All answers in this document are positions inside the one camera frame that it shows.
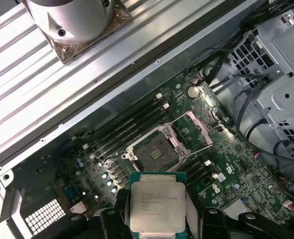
screw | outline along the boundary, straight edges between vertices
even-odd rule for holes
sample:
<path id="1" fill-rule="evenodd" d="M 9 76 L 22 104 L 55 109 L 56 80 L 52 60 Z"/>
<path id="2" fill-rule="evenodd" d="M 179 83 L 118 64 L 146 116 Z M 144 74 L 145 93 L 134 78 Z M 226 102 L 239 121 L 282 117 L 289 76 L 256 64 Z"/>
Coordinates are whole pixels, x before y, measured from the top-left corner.
<path id="1" fill-rule="evenodd" d="M 224 120 L 224 122 L 228 123 L 228 122 L 230 122 L 230 117 L 225 117 L 223 120 Z"/>
<path id="2" fill-rule="evenodd" d="M 66 35 L 66 31 L 64 29 L 59 29 L 58 30 L 58 35 L 59 36 L 65 36 Z"/>
<path id="3" fill-rule="evenodd" d="M 252 215 L 252 214 L 247 214 L 247 215 L 246 215 L 246 218 L 249 219 L 249 220 L 254 220 L 254 219 L 256 219 L 256 217 L 255 217 L 254 215 Z"/>
<path id="4" fill-rule="evenodd" d="M 217 214 L 217 210 L 216 209 L 209 209 L 208 212 L 211 213 L 211 214 Z"/>

black cable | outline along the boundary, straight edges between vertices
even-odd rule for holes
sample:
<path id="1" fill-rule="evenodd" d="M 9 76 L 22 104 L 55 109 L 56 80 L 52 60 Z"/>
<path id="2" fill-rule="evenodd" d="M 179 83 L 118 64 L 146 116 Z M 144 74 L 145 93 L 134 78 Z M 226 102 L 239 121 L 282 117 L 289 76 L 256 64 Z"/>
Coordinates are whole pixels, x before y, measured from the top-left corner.
<path id="1" fill-rule="evenodd" d="M 233 104 L 232 104 L 232 112 L 233 112 L 233 118 L 234 118 L 234 121 L 236 122 L 237 120 L 237 116 L 236 116 L 236 113 L 235 113 L 235 106 L 236 106 L 236 101 L 237 101 L 237 99 L 239 98 L 239 97 L 241 97 L 241 95 L 242 94 L 244 94 L 245 92 L 248 92 L 248 91 L 246 91 L 246 90 L 243 90 L 243 91 L 241 91 L 240 93 L 238 93 L 237 95 L 236 95 L 236 97 L 234 98 L 234 100 L 233 100 Z"/>
<path id="2" fill-rule="evenodd" d="M 226 77 L 225 79 L 221 80 L 219 83 L 216 83 L 216 84 L 210 86 L 210 88 L 213 90 L 219 86 L 222 86 L 223 84 L 229 82 L 230 80 L 232 80 L 234 78 L 260 79 L 263 77 L 265 77 L 265 75 L 244 75 L 244 74 L 232 75 L 231 77 Z"/>
<path id="3" fill-rule="evenodd" d="M 272 154 L 270 152 L 267 152 L 259 147 L 257 147 L 256 145 L 254 145 L 253 143 L 251 143 L 250 141 L 247 140 L 247 138 L 243 135 L 243 133 L 241 132 L 240 130 L 240 126 L 241 126 L 241 122 L 243 120 L 243 116 L 244 116 L 244 113 L 248 107 L 248 105 L 250 104 L 250 102 L 252 101 L 253 98 L 255 98 L 258 94 L 259 94 L 259 91 L 261 89 L 261 85 L 260 83 L 258 83 L 258 85 L 250 92 L 250 94 L 248 95 L 248 97 L 246 98 L 240 112 L 239 112 L 239 115 L 238 115 L 238 118 L 237 118 L 237 122 L 235 124 L 235 130 L 236 130 L 236 133 L 239 137 L 240 140 L 242 140 L 243 142 L 245 142 L 248 146 L 252 147 L 253 149 L 255 149 L 257 152 L 260 152 L 266 156 L 269 156 L 269 157 L 274 157 L 274 158 L 277 158 L 277 159 L 280 159 L 280 160 L 285 160 L 285 161 L 289 161 L 289 162 L 292 162 L 293 160 L 291 158 L 286 158 L 286 157 L 283 157 L 283 156 L 279 156 L 279 155 L 275 155 L 275 154 Z"/>
<path id="4" fill-rule="evenodd" d="M 294 8 L 294 2 L 289 3 L 290 0 L 277 0 L 274 3 L 266 3 L 261 5 L 259 8 L 257 8 L 250 16 L 246 17 L 242 23 L 240 24 L 241 30 L 231 39 L 230 43 L 226 45 L 226 48 L 234 49 L 243 39 L 243 34 L 253 29 L 256 24 L 260 24 L 261 22 L 264 22 L 268 19 L 274 18 L 283 12 L 286 12 L 292 8 Z M 210 57 L 210 60 L 214 60 L 218 58 L 217 62 L 215 63 L 214 67 L 210 71 L 209 75 L 206 76 L 205 81 L 208 84 L 211 84 L 211 82 L 215 79 L 218 72 L 220 71 L 224 61 L 226 60 L 228 56 L 228 53 L 219 53 L 215 55 L 215 58 Z M 198 70 L 202 69 L 202 63 L 200 63 L 197 67 Z"/>
<path id="5" fill-rule="evenodd" d="M 282 143 L 291 143 L 294 145 L 294 141 L 291 141 L 291 140 L 280 140 L 278 141 L 275 145 L 274 145 L 274 148 L 273 148 L 273 154 L 275 155 L 278 155 L 278 149 L 279 149 L 279 146 L 282 144 Z M 276 160 L 276 168 L 275 170 L 281 170 L 282 168 L 280 168 L 280 163 L 279 161 L 275 158 Z"/>
<path id="6" fill-rule="evenodd" d="M 246 135 L 246 138 L 248 140 L 250 139 L 250 136 L 251 136 L 252 132 L 254 131 L 254 129 L 256 129 L 261 124 L 267 124 L 267 120 L 266 119 L 260 119 L 259 121 L 257 121 L 255 124 L 253 124 L 251 126 L 251 128 L 248 130 L 247 135 Z"/>

green circuit board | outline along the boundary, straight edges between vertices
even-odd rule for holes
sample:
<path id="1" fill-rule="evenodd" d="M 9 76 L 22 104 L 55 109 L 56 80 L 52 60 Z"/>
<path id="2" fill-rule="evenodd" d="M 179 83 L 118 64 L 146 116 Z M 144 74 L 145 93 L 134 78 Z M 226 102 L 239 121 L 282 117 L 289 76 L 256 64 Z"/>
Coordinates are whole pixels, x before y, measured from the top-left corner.
<path id="1" fill-rule="evenodd" d="M 86 197 L 93 198 L 99 193 L 102 195 L 104 204 L 113 204 L 115 193 L 110 192 L 111 187 L 116 186 L 117 189 L 128 187 L 127 180 L 130 172 L 137 170 L 129 159 L 122 159 L 121 155 L 130 144 L 145 136 L 155 127 L 166 123 L 174 130 L 177 139 L 189 153 L 208 147 L 210 142 L 207 137 L 211 140 L 211 147 L 192 154 L 179 166 L 180 169 L 187 172 L 188 179 L 188 171 L 197 173 L 193 165 L 199 165 L 200 169 L 200 165 L 211 162 L 210 169 L 206 171 L 204 177 L 190 178 L 187 184 L 187 191 L 195 204 L 224 210 L 240 200 L 245 209 L 260 213 L 279 224 L 284 223 L 294 215 L 294 212 L 282 206 L 283 201 L 287 198 L 272 181 L 271 173 L 262 162 L 258 162 L 260 170 L 255 167 L 254 155 L 256 152 L 251 151 L 245 143 L 237 139 L 233 128 L 234 122 L 214 92 L 206 83 L 203 83 L 199 87 L 198 97 L 188 96 L 191 82 L 198 77 L 196 74 L 189 76 L 181 74 L 175 77 L 101 128 L 96 132 L 94 138 L 85 140 L 83 147 L 75 149 L 67 156 L 72 160 L 81 158 L 85 167 L 81 170 L 80 175 L 75 175 L 76 169 L 61 169 L 66 178 L 65 181 L 69 181 L 75 187 L 82 184 L 88 192 Z M 165 109 L 166 113 L 160 117 L 157 117 L 156 113 L 149 114 L 143 121 L 137 112 L 153 104 L 159 93 L 164 99 L 163 105 L 169 105 Z M 204 125 L 207 136 L 203 134 L 203 128 L 199 127 L 187 112 L 192 112 L 202 126 Z M 134 127 L 124 127 L 125 129 L 121 131 L 121 125 L 130 125 L 127 122 L 133 121 L 133 119 L 128 120 L 130 117 L 136 120 L 135 125 L 141 125 L 141 128 L 135 130 Z M 166 146 L 162 144 L 163 139 L 161 137 L 154 139 L 155 137 L 155 134 L 151 134 L 150 137 L 135 145 L 134 151 L 140 150 L 145 153 L 149 150 L 149 155 L 147 153 L 146 155 L 153 160 L 158 158 L 167 160 L 170 167 L 176 164 L 178 159 L 165 157 L 164 152 L 170 150 L 164 148 Z M 157 149 L 155 145 L 159 144 L 163 145 L 164 149 Z M 97 160 L 97 149 L 99 148 L 103 148 L 101 151 L 107 152 L 104 155 L 108 156 L 107 160 L 102 160 L 102 163 Z M 141 167 L 150 166 L 150 163 L 146 165 L 144 159 L 139 158 L 139 161 Z M 108 176 L 102 179 L 101 176 L 106 172 Z M 113 180 L 111 186 L 106 185 L 109 179 Z"/>

ram slot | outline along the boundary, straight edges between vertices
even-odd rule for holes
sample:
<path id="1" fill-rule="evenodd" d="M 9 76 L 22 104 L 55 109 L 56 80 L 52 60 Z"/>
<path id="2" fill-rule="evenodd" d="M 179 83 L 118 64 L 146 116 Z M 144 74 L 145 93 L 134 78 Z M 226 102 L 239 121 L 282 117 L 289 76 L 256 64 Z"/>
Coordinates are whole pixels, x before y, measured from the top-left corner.
<path id="1" fill-rule="evenodd" d="M 156 114 L 157 111 L 161 110 L 162 105 L 164 104 L 163 100 L 158 100 L 147 107 L 144 107 L 142 111 L 137 113 L 135 117 L 127 119 L 125 123 L 122 123 L 121 126 L 114 127 L 110 130 L 107 136 L 103 137 L 102 139 L 98 139 L 93 143 L 93 147 L 99 148 L 102 147 L 104 144 L 109 142 L 111 139 L 121 135 L 124 131 L 136 126 L 142 119 L 146 118 L 150 114 Z"/>
<path id="2" fill-rule="evenodd" d="M 136 140 L 136 138 L 138 136 L 140 136 L 142 133 L 149 131 L 155 125 L 155 123 L 160 123 L 163 118 L 164 118 L 163 114 L 156 115 L 155 118 L 149 118 L 147 120 L 147 123 L 142 125 L 142 127 L 140 127 L 139 129 L 137 129 L 135 131 L 131 131 L 129 135 L 124 135 L 122 138 L 118 138 L 116 141 L 118 141 L 118 142 L 120 141 L 120 144 L 115 145 L 116 141 L 113 140 L 111 145 L 114 145 L 114 146 L 112 148 L 109 148 L 107 151 L 101 150 L 101 152 L 103 152 L 103 154 L 101 154 L 99 157 L 106 158 L 106 157 L 112 155 L 118 149 L 126 146 L 128 144 L 128 142 Z"/>

metal frame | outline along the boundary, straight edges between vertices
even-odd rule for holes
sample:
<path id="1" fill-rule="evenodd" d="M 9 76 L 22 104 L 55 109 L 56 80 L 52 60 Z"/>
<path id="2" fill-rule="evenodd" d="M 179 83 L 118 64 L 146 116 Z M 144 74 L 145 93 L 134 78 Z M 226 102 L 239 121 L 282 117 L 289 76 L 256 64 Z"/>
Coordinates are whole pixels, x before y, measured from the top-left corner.
<path id="1" fill-rule="evenodd" d="M 236 31 L 238 19 L 244 18 L 251 12 L 252 9 L 255 8 L 257 2 L 258 0 L 244 2 L 236 9 L 213 22 L 210 26 L 201 30 L 189 40 L 186 40 L 184 43 L 147 66 L 118 88 L 91 104 L 88 108 L 82 109 L 78 115 L 59 125 L 53 132 L 36 142 L 32 142 L 29 147 L 22 150 L 22 152 L 18 153 L 13 158 L 9 158 L 5 164 L 1 165 L 0 176 L 33 153 L 42 148 L 45 149 L 45 146 L 54 139 L 56 139 L 56 142 L 52 142 L 51 146 L 49 145 L 47 147 L 55 147 L 60 138 L 66 138 L 70 133 L 86 128 L 87 125 L 84 123 L 83 119 L 87 118 L 89 121 L 99 119 L 100 124 L 96 126 L 100 127 L 116 117 L 140 98 L 153 91 L 154 88 L 171 79 L 177 71 L 180 72 L 185 69 L 189 64 L 188 60 L 190 56 L 193 56 L 195 52 L 218 44 L 220 42 L 220 37 L 227 38 L 233 34 L 233 32 Z M 151 79 L 154 76 L 157 76 L 157 79 L 163 80 L 152 81 Z"/>
<path id="2" fill-rule="evenodd" d="M 0 17 L 0 163 L 31 143 L 45 145 L 42 135 L 55 125 L 141 67 L 159 65 L 159 54 L 242 1 L 129 0 L 133 23 L 68 65 L 21 4 L 10 10 Z"/>

